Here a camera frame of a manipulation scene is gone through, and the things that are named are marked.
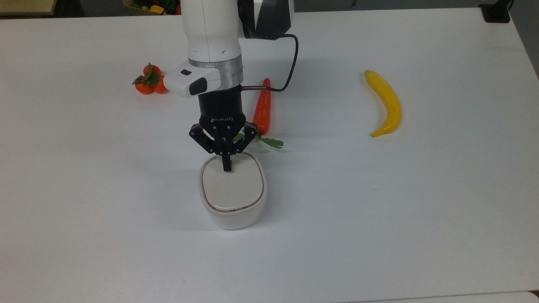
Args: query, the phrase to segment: table surface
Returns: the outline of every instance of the table surface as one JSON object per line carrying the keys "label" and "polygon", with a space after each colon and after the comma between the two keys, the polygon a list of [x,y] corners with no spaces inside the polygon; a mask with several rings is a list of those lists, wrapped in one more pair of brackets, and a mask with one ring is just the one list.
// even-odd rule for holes
{"label": "table surface", "polygon": [[[186,59],[181,16],[0,20],[0,301],[351,302],[539,288],[539,81],[479,9],[297,13],[267,209],[216,227],[196,99],[140,95]],[[241,40],[244,85],[293,41]],[[362,72],[402,103],[399,129]],[[251,117],[256,92],[245,92]]]}
{"label": "table surface", "polygon": [[52,15],[56,0],[0,0],[0,16]]}
{"label": "table surface", "polygon": [[456,295],[451,297],[391,300],[391,303],[538,303],[530,292]]}

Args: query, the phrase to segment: silver metal ring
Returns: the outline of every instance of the silver metal ring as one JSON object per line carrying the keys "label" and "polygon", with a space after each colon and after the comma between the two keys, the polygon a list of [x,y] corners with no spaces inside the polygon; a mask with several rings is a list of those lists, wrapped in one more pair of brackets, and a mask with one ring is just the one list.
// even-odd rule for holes
{"label": "silver metal ring", "polygon": [[234,59],[220,62],[198,62],[189,59],[189,63],[196,67],[216,68],[219,70],[219,73],[221,73],[221,86],[217,89],[218,91],[236,87],[243,82],[243,63],[241,55]]}

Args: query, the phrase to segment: plastic banana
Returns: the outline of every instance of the plastic banana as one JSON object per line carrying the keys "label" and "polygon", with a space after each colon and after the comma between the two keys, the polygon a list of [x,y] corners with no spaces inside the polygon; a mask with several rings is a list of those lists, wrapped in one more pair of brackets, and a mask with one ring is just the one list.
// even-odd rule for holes
{"label": "plastic banana", "polygon": [[365,71],[365,79],[370,87],[378,94],[384,102],[385,108],[388,111],[388,117],[385,119],[382,127],[373,132],[371,137],[376,138],[383,134],[392,133],[400,123],[400,102],[397,94],[391,86],[379,74],[373,71]]}

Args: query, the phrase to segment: white container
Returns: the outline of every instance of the white container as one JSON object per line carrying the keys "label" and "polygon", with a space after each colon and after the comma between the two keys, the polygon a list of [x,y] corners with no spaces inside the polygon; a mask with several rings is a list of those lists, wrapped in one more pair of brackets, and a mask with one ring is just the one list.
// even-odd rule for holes
{"label": "white container", "polygon": [[236,155],[232,171],[223,171],[217,157],[200,169],[198,184],[202,203],[213,221],[224,229],[240,229],[258,220],[267,196],[266,176],[251,154]]}

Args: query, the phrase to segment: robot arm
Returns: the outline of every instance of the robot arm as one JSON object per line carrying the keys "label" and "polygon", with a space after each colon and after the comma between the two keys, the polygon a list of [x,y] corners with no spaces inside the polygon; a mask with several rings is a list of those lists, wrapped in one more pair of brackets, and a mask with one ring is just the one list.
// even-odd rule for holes
{"label": "robot arm", "polygon": [[[164,78],[165,86],[186,98],[198,96],[201,117],[189,134],[208,153],[222,156],[223,169],[231,171],[230,156],[241,153],[257,133],[256,125],[246,122],[241,108],[240,26],[246,38],[284,37],[292,22],[293,0],[182,0],[181,3],[188,60]],[[245,137],[234,143],[242,128]]]}

